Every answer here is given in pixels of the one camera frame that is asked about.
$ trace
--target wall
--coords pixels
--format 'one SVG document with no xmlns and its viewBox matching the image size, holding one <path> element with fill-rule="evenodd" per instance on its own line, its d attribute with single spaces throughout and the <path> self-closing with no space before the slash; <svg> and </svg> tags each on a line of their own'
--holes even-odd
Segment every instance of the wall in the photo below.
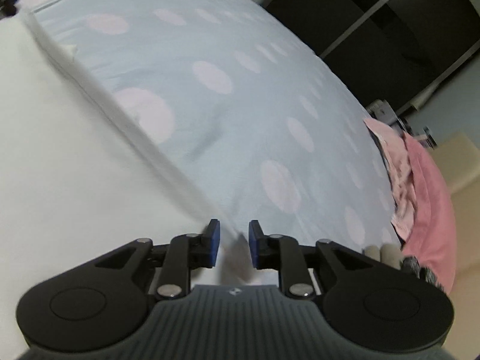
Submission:
<svg viewBox="0 0 480 360">
<path fill-rule="evenodd" d="M 480 14 L 480 0 L 470 0 Z M 480 54 L 409 117 L 416 132 L 428 126 L 438 143 L 465 132 L 480 148 Z"/>
</svg>

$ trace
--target polka dot bedding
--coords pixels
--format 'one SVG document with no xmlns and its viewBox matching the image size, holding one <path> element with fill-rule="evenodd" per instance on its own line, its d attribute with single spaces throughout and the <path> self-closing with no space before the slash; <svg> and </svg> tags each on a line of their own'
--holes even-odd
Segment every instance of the polka dot bedding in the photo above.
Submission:
<svg viewBox="0 0 480 360">
<path fill-rule="evenodd" d="M 250 0 L 21 0 L 238 232 L 396 243 L 365 110 Z"/>
</svg>

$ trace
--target beige cushion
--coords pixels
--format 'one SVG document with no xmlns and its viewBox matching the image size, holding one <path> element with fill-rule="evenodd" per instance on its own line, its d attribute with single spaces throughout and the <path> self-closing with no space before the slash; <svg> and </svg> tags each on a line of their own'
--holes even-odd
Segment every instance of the beige cushion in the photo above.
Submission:
<svg viewBox="0 0 480 360">
<path fill-rule="evenodd" d="M 457 223 L 457 273 L 460 273 L 480 263 L 480 178 L 453 194 L 452 203 Z"/>
<path fill-rule="evenodd" d="M 473 360 L 480 354 L 480 264 L 457 276 L 450 299 L 455 320 L 444 348 L 457 360 Z"/>
<path fill-rule="evenodd" d="M 430 154 L 450 193 L 460 191 L 480 176 L 480 151 L 462 132 L 453 135 Z"/>
</svg>

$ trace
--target pink cushion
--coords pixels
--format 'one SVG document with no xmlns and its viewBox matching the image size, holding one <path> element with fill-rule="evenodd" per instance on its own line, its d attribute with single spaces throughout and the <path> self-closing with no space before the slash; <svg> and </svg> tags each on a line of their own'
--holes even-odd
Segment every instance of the pink cushion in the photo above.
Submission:
<svg viewBox="0 0 480 360">
<path fill-rule="evenodd" d="M 452 289 L 457 258 L 455 215 L 450 192 L 428 152 L 408 134 L 404 136 L 417 196 L 417 211 L 405 256 L 414 255 L 437 275 L 447 293 Z"/>
</svg>

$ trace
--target white fabric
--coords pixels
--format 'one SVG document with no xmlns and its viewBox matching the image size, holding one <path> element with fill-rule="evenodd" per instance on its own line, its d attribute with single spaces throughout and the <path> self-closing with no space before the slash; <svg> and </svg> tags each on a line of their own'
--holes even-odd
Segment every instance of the white fabric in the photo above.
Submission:
<svg viewBox="0 0 480 360">
<path fill-rule="evenodd" d="M 0 44 L 0 359 L 11 360 L 26 349 L 15 307 L 28 288 L 138 237 L 200 231 L 217 212 L 175 168 L 142 159 L 18 16 L 0 20 Z"/>
</svg>

